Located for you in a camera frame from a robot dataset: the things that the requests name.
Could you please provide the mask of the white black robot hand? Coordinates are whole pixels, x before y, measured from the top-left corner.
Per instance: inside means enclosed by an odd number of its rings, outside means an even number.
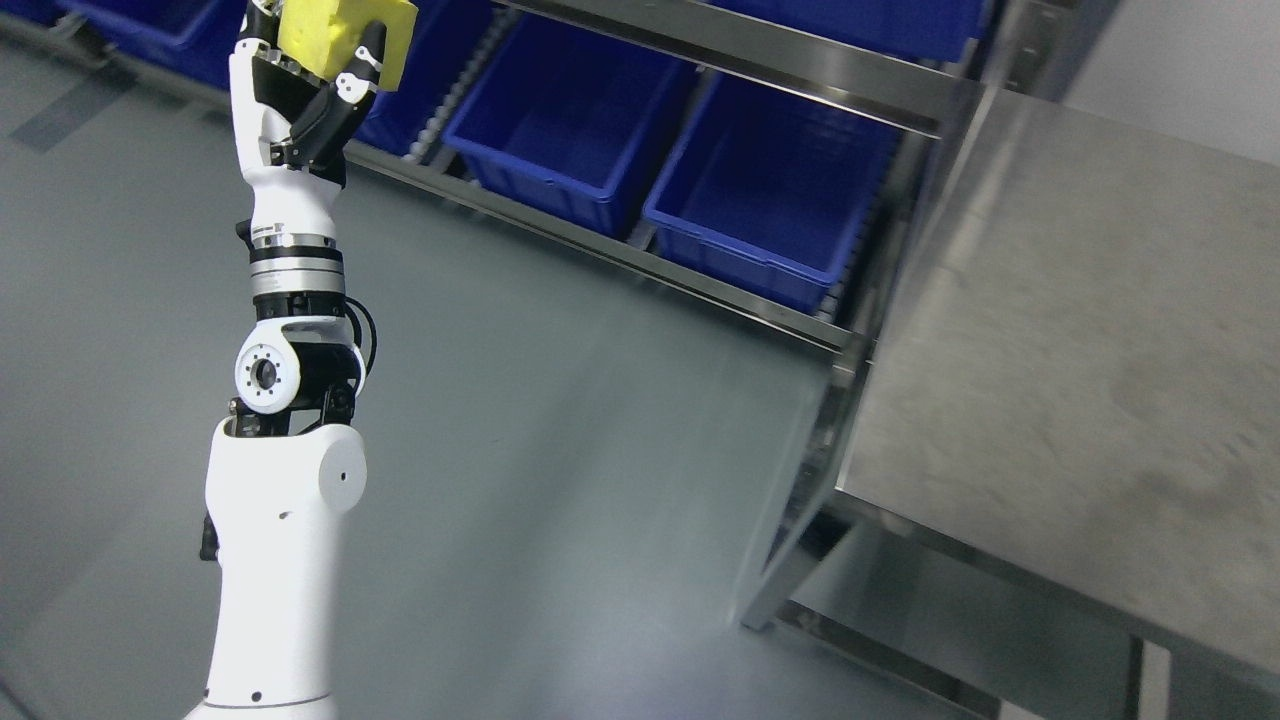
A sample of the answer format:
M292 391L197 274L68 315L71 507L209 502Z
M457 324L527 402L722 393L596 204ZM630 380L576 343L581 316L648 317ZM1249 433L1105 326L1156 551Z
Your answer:
M324 79L284 55L271 35L242 35L229 55L236 159L252 193L239 236L334 236L346 187L346 142L367 115L385 69L387 26L333 36Z

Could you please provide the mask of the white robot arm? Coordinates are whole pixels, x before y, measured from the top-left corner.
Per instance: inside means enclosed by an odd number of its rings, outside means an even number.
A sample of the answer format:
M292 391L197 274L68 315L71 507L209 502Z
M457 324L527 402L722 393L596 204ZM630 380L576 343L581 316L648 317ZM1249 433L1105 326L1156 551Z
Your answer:
M284 5L251 1L228 58L236 155L253 195L237 234L255 324L212 433L200 556L221 571L212 656L192 719L335 719L340 548L367 483L353 427L371 356L346 292L333 206L343 147L379 90L371 23L334 79L278 44Z

